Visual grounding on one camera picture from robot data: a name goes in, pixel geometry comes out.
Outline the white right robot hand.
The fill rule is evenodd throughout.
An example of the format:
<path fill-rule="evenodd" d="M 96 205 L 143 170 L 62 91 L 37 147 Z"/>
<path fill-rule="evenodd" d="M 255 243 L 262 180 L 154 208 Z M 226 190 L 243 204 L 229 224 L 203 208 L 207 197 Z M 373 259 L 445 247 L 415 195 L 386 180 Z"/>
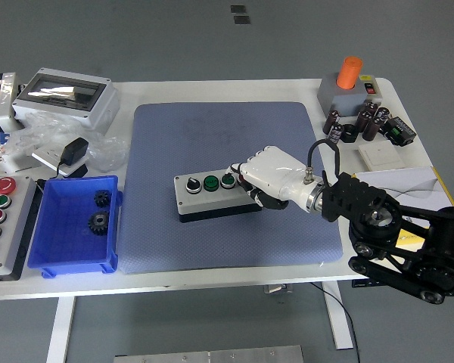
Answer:
<path fill-rule="evenodd" d="M 236 174 L 241 187 L 259 206 L 284 209 L 295 202 L 308 213 L 322 210 L 322 178 L 313 168 L 276 146 L 267 146 L 245 163 L 234 163 L 225 171 Z"/>

